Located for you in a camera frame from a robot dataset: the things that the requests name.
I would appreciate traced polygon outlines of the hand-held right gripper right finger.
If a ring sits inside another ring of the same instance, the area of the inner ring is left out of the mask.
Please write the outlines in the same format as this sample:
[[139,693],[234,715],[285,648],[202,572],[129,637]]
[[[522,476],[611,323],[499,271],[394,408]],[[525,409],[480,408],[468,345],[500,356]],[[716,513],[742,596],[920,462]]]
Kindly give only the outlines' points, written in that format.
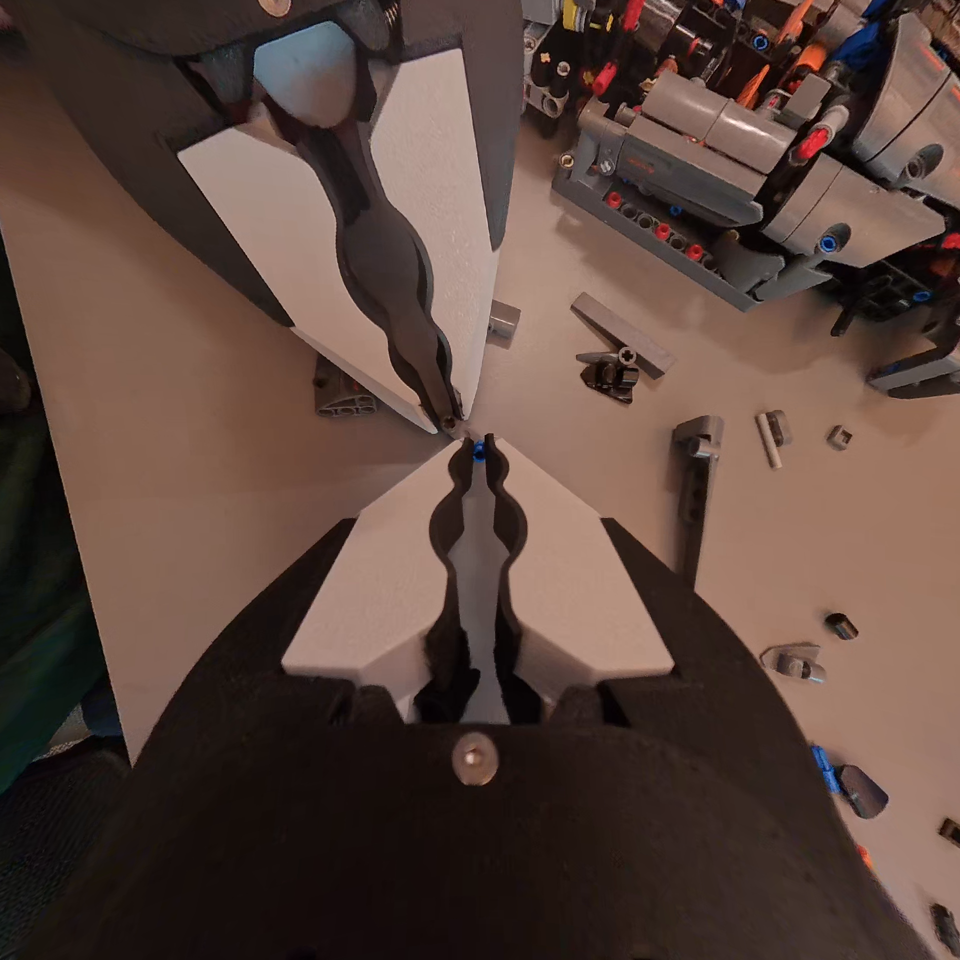
[[497,575],[494,670],[509,722],[537,724],[571,688],[675,666],[600,514],[510,443],[484,440]]

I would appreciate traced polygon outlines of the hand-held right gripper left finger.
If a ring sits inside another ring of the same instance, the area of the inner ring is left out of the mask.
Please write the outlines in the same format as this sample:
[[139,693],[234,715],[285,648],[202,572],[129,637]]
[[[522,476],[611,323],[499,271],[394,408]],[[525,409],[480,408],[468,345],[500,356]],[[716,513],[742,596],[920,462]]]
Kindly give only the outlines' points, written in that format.
[[476,671],[450,553],[474,447],[450,442],[360,511],[282,656],[287,674],[386,690],[408,724],[462,715]]

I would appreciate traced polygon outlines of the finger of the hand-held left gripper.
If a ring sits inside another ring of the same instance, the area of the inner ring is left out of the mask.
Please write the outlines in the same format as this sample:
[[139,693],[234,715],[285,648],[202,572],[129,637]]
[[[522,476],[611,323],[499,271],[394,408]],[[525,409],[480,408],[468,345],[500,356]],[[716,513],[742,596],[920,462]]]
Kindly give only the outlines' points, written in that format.
[[426,249],[371,151],[368,59],[323,21],[257,47],[246,121],[178,160],[292,322],[292,332],[430,433],[460,420],[430,315]]
[[377,94],[370,150],[391,205],[431,272],[430,315],[451,354],[468,419],[481,377],[499,254],[489,235],[473,114],[458,49],[391,66],[369,62]]

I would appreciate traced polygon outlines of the dark grey lego wedge panel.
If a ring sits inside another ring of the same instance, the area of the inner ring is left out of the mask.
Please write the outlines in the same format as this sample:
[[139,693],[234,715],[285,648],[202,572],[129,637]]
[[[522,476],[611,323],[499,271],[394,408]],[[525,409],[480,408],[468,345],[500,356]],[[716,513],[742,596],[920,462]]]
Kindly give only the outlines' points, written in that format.
[[322,419],[352,419],[378,413],[378,399],[322,354],[317,354],[312,383],[315,412]]

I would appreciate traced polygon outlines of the lego car model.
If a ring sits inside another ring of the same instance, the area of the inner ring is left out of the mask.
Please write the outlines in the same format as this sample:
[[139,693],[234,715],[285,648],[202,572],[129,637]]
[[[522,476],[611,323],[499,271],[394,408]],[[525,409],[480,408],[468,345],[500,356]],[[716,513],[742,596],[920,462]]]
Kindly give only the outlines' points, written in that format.
[[958,394],[958,2],[522,2],[553,189],[747,312],[927,313],[889,398]]

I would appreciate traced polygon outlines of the long dark grey lego beam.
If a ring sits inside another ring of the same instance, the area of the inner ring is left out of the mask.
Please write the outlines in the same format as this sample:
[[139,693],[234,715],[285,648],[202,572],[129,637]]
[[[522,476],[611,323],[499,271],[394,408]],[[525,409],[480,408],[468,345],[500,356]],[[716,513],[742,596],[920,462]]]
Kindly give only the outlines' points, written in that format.
[[692,590],[697,584],[724,430],[721,416],[705,414],[678,424],[671,435],[671,450],[681,462],[678,574]]

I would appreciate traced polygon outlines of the grey lego wing piece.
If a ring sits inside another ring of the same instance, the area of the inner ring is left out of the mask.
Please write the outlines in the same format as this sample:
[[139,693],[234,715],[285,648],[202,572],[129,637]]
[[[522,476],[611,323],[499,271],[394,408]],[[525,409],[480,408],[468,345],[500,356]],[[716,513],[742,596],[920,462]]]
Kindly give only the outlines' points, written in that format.
[[819,662],[821,646],[815,643],[793,643],[772,646],[760,657],[760,664],[780,676],[822,685],[826,669]]

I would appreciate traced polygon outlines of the white lego bar piece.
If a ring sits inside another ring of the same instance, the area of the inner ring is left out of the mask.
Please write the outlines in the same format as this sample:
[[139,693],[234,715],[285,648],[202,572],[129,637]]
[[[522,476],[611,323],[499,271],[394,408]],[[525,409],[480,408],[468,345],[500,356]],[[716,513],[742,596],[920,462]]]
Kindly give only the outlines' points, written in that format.
[[780,470],[783,467],[781,450],[789,446],[793,440],[786,412],[774,409],[758,413],[753,419],[771,470]]

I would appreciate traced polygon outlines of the scattered small lego pieces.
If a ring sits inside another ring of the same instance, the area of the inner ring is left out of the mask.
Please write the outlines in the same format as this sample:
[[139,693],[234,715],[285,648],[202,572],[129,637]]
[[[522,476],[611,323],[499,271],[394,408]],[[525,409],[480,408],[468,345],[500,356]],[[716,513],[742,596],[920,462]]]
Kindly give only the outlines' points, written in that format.
[[[858,628],[841,611],[831,611],[823,618],[823,625],[834,636],[852,642],[859,636]],[[853,812],[861,819],[878,817],[889,805],[888,794],[862,769],[853,764],[834,764],[824,748],[810,747],[827,790],[834,796],[843,797]],[[959,957],[958,921],[954,913],[939,902],[931,902],[929,914],[938,941],[953,958]]]

